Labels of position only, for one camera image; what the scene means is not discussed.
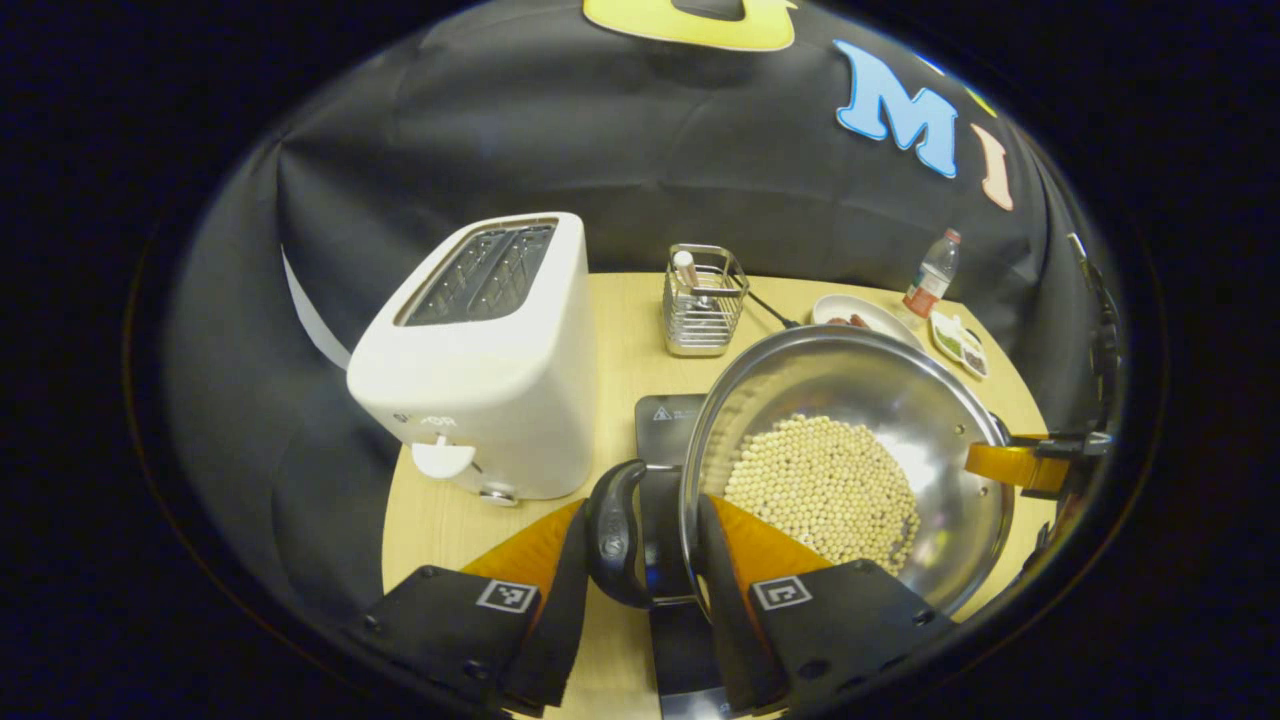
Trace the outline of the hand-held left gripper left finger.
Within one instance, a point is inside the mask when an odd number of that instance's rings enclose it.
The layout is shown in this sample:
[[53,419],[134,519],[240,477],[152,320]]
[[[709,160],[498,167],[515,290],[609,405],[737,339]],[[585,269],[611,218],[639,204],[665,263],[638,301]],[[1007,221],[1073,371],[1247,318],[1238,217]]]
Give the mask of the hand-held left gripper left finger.
[[483,714],[562,703],[582,637],[585,503],[539,519],[460,570],[424,565],[367,609],[360,643]]

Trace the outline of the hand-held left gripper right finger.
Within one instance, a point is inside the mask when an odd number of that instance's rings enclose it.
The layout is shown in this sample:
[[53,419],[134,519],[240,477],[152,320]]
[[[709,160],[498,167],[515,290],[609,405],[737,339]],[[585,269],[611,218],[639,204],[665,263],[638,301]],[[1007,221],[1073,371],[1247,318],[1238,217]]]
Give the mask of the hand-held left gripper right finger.
[[829,562],[709,495],[698,501],[698,583],[736,714],[868,697],[954,629],[876,562]]

